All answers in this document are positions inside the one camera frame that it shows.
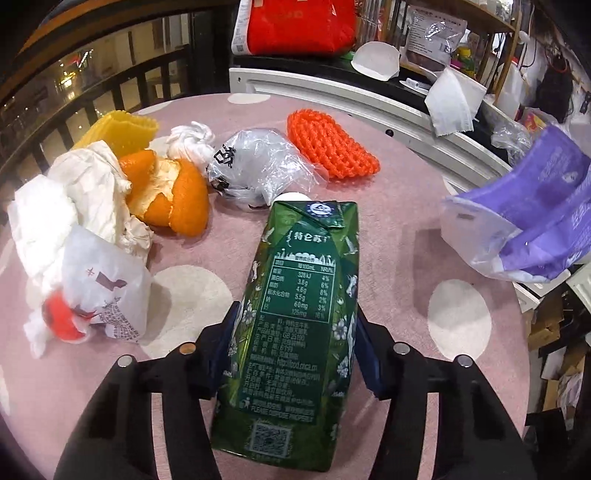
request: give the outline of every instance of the qr code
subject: qr code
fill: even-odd
[[[291,429],[256,422],[252,428],[251,452],[277,458],[287,457]]]

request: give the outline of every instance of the round table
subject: round table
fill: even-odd
[[[384,133],[345,113],[302,100],[206,95],[174,100],[142,113],[159,121],[158,136],[166,136],[172,127],[190,121],[208,124],[219,145],[242,128],[285,131],[287,116],[300,108],[327,111],[381,162],[382,169],[373,178],[329,183],[319,196],[324,200],[353,200],[359,205],[359,304],[367,318],[384,324],[395,340],[409,343],[425,356],[482,353],[477,363],[521,431],[527,409],[529,363],[515,291],[511,283],[490,280],[472,270],[441,239],[439,203],[447,190],[438,171]],[[141,361],[149,358],[146,352],[158,355],[184,340],[194,340],[204,322],[221,321],[232,299],[241,299],[267,212],[236,210],[215,192],[210,195],[210,204],[209,226],[202,238],[178,238],[160,232],[154,239],[148,268],[160,284],[155,284],[158,291],[152,288],[144,340],[151,343],[143,349],[95,336],[80,345],[54,340],[41,359],[32,359],[22,326],[38,298],[27,282],[9,228],[3,231],[0,408],[13,436],[46,478],[53,477],[80,413],[118,356],[130,353]],[[167,270],[178,265],[192,267]],[[191,296],[197,296],[197,306]],[[179,319],[184,319],[182,325],[166,323]],[[158,398],[152,406],[157,463],[160,478],[165,480],[170,472]],[[212,403],[203,401],[202,409],[209,424]],[[289,471],[215,452],[220,472],[225,480],[367,478],[387,411],[388,402],[373,397],[355,368],[329,472]],[[431,478],[433,468],[435,395],[430,395],[427,414],[420,479]]]

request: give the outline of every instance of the railing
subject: railing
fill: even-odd
[[[212,12],[213,22],[238,0],[86,0],[38,28],[12,62],[0,84],[0,104],[31,78],[75,49],[148,20],[187,12]]]
[[[172,96],[171,93],[171,76],[169,65],[172,62],[177,62],[178,72],[176,83],[180,84],[181,93]],[[24,141],[14,153],[0,166],[0,186],[5,182],[10,182],[12,187],[17,189],[22,186],[27,179],[22,178],[18,174],[18,166],[24,161],[25,157],[32,155],[37,163],[39,170],[45,173],[50,166],[49,159],[41,147],[43,141],[49,137],[53,132],[57,131],[63,142],[64,150],[69,150],[74,146],[74,139],[72,133],[68,128],[67,121],[73,117],[78,111],[84,110],[89,125],[93,125],[98,119],[94,100],[101,97],[105,93],[111,93],[113,104],[117,110],[125,110],[124,99],[121,92],[121,85],[125,82],[135,79],[137,81],[139,92],[139,105],[135,105],[127,110],[130,112],[146,108],[150,105],[155,105],[162,101],[172,100],[188,95],[195,95],[199,92],[199,84],[195,72],[195,62],[192,58],[191,48],[185,45],[172,52],[160,55],[153,59],[147,60],[140,64],[124,70],[116,75],[113,75],[76,97],[70,103],[62,107],[55,115],[53,115],[47,122],[42,124],[26,141]],[[155,82],[148,81],[146,73],[151,70],[159,69],[160,77],[156,80],[158,85],[162,85],[163,98],[160,99],[155,94]],[[8,219],[7,214],[0,212],[0,223],[6,224]]]

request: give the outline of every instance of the nutrition facts table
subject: nutrition facts table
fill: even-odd
[[[252,332],[239,408],[315,421],[335,286],[335,266],[329,262],[274,259]]]
[[[275,258],[261,313],[327,323],[332,309],[335,266],[330,259]]]

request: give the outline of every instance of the crumpled tissue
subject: crumpled tissue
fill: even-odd
[[[76,206],[62,184],[39,175],[15,192],[8,219],[22,266],[45,298],[61,284],[64,244],[78,223]]]
[[[154,234],[129,214],[125,196],[131,183],[105,142],[57,157],[47,177],[66,188],[78,210],[80,225],[146,263]]]
[[[166,156],[172,160],[185,158],[193,162],[205,176],[205,169],[215,153],[212,147],[215,139],[212,129],[205,124],[191,122],[191,125],[174,127],[166,140],[168,144]]]

